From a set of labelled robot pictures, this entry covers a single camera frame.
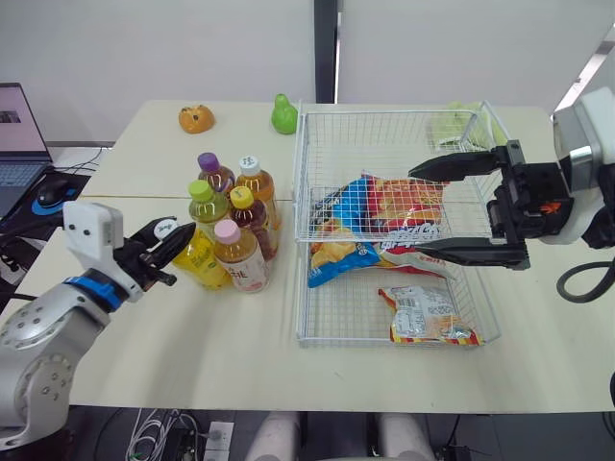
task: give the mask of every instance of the green toy pear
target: green toy pear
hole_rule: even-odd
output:
[[[276,103],[271,112],[271,124],[276,132],[293,134],[297,131],[297,110],[288,102],[284,94],[276,96]]]

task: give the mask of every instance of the laptop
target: laptop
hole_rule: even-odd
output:
[[[51,165],[51,156],[20,84],[0,84],[0,216]]]

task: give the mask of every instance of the green bottle cap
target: green bottle cap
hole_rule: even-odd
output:
[[[204,202],[213,197],[213,189],[207,181],[196,180],[190,183],[188,186],[188,193],[190,197],[199,202]]]

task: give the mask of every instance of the white wall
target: white wall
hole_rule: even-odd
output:
[[[3,0],[0,82],[46,140],[115,140],[149,99],[314,100],[311,0]]]
[[[347,0],[338,99],[552,111],[614,21],[614,0]]]

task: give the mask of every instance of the stacked wire baskets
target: stacked wire baskets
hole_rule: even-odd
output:
[[[378,289],[413,282],[448,289],[461,319],[485,344],[500,336],[481,279],[481,271],[485,269],[448,264],[453,279],[360,269],[308,288],[309,243],[340,240],[339,234],[310,226],[316,202],[363,173],[400,179],[429,158],[491,149],[496,145],[492,123],[499,123],[507,135],[487,103],[476,111],[301,111],[294,166],[294,205],[295,238],[299,245],[297,336],[302,345],[392,344],[389,328],[393,313],[378,295]],[[491,237],[485,205],[500,179],[500,173],[493,173],[444,187],[439,238]],[[355,241],[366,242],[386,238],[386,233],[369,232],[354,237]]]

